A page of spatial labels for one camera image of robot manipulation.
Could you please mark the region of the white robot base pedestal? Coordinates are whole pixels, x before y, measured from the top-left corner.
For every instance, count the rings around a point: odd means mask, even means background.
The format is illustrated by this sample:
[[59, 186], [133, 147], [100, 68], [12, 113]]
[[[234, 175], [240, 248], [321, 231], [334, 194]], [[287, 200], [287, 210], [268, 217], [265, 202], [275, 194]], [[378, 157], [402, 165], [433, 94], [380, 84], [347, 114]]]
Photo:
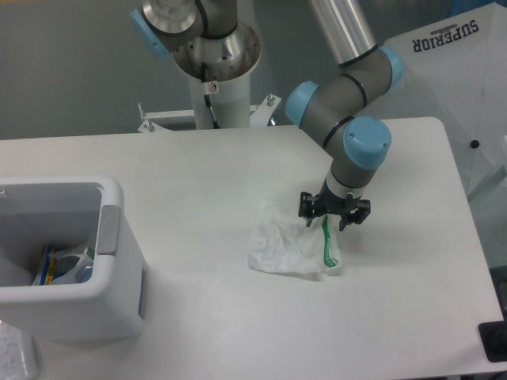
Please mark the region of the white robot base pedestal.
[[173, 52], [188, 79], [196, 128], [225, 129], [250, 116], [250, 74], [261, 55], [257, 33], [239, 21], [222, 39], [202, 36]]

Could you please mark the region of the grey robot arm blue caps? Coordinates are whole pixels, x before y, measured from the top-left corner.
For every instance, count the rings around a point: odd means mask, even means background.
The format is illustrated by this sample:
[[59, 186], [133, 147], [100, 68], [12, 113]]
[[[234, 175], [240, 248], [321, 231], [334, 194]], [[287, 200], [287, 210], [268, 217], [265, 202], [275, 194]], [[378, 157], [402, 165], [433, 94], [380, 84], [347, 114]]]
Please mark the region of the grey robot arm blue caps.
[[[402, 60], [379, 47], [356, 1], [310, 4], [340, 68], [327, 85], [304, 82], [285, 103], [291, 122], [331, 156], [318, 194], [302, 192], [299, 216], [307, 222], [338, 215], [341, 226], [362, 223], [371, 212], [363, 197], [384, 162], [391, 133], [380, 120], [361, 111], [401, 79]], [[130, 15], [149, 51], [172, 55], [193, 92], [199, 129], [245, 127], [250, 121], [250, 92], [241, 87], [260, 59], [260, 41], [238, 19], [235, 1], [145, 1]]]

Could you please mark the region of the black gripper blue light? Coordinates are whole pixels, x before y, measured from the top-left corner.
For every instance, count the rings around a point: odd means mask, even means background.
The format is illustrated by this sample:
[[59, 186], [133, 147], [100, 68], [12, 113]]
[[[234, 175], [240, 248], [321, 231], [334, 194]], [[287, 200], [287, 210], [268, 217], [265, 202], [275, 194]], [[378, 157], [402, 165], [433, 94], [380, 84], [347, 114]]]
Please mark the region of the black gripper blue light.
[[360, 225], [371, 211], [369, 199], [359, 200], [349, 195], [341, 198], [331, 191], [326, 182], [318, 195], [301, 192], [299, 196], [298, 216], [306, 221], [306, 227], [310, 227], [314, 219], [332, 214], [341, 216], [339, 230], [343, 231], [348, 225]]

